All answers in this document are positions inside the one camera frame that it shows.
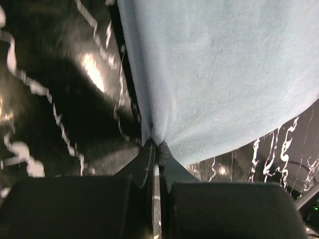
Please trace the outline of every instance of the light blue cloth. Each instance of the light blue cloth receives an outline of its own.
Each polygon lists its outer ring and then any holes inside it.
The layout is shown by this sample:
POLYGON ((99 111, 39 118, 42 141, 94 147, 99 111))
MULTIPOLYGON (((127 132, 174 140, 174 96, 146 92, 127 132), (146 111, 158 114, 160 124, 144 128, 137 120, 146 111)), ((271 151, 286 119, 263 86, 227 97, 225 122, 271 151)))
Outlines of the light blue cloth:
POLYGON ((118 0, 143 142, 183 165, 271 132, 319 97, 318 0, 118 0))

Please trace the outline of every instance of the folded fabric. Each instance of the folded fabric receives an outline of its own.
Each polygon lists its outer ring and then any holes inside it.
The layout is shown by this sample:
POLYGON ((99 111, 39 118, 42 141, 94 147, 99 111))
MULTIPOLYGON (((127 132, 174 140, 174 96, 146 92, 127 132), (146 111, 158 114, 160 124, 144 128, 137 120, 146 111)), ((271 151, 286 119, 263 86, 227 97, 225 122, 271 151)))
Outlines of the folded fabric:
POLYGON ((143 142, 183 165, 271 132, 319 97, 317 0, 118 0, 143 142))

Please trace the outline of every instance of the black marble surface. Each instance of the black marble surface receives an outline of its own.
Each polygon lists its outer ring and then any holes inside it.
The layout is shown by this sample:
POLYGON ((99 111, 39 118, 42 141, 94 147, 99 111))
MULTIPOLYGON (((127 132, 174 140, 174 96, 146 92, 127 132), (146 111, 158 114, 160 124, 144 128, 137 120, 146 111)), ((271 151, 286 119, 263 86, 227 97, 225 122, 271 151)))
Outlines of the black marble surface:
MULTIPOLYGON (((27 163, 5 165, 19 156, 8 149, 6 136, 11 147, 20 145, 43 164, 46 177, 113 175, 138 154, 136 97, 123 74, 125 46, 118 51, 111 3, 0 0, 6 15, 0 35, 0 189, 28 177, 27 163), (23 82, 8 70, 7 33, 15 39, 17 68, 47 88, 52 102, 34 94, 31 81, 23 82), (62 137, 61 124, 75 156, 62 137)), ((266 136, 187 169, 206 182, 275 181, 287 190, 306 191, 319 180, 318 122, 316 102, 266 136)))

